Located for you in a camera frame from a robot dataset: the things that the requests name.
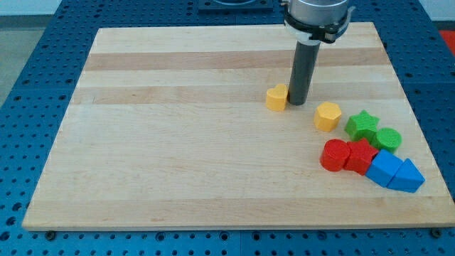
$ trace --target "red block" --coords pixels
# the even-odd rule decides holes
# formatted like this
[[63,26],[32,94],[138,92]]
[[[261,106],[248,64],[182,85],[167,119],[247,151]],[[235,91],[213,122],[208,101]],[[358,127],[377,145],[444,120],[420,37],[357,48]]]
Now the red block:
[[340,171],[344,167],[349,154],[350,149],[346,142],[340,139],[331,139],[326,142],[319,161],[322,167],[329,171]]
[[365,175],[370,168],[371,161],[378,154],[378,150],[372,147],[368,140],[363,138],[358,142],[348,142],[350,156],[344,169],[355,171],[360,175]]

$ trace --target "metal cylinder tool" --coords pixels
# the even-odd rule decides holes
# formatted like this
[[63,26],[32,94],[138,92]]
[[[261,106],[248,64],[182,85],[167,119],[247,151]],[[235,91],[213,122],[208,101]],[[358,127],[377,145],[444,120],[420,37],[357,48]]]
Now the metal cylinder tool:
[[302,105],[308,95],[321,42],[334,43],[348,28],[355,7],[349,0],[286,0],[284,25],[297,39],[288,101]]

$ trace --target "red cylinder block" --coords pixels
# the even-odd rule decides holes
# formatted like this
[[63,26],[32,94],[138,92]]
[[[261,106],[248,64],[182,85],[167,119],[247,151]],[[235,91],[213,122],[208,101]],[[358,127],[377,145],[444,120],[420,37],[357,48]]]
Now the red cylinder block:
[[340,139],[331,139],[324,145],[319,161],[322,167],[329,171],[340,171],[348,160],[349,155],[350,149],[346,142]]

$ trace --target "wood grain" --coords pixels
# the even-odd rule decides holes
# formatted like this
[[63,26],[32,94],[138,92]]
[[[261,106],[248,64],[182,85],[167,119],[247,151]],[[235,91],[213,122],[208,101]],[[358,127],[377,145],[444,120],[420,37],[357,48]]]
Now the wood grain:
[[[353,23],[342,39],[321,47],[307,103],[271,112],[265,91],[289,82],[295,46],[281,26],[99,30],[23,227],[455,225],[454,202],[374,26]],[[343,110],[330,133],[312,123],[325,100]],[[402,134],[396,155],[427,180],[418,192],[320,166],[324,143],[348,140],[343,126],[363,109]]]

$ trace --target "black cylindrical shaft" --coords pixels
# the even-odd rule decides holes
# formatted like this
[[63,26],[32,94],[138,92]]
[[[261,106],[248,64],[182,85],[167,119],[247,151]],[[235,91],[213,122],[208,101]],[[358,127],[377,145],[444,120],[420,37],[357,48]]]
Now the black cylindrical shaft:
[[306,101],[313,76],[314,64],[318,58],[320,43],[307,46],[297,42],[294,64],[292,65],[289,94],[287,99],[293,105],[302,105]]

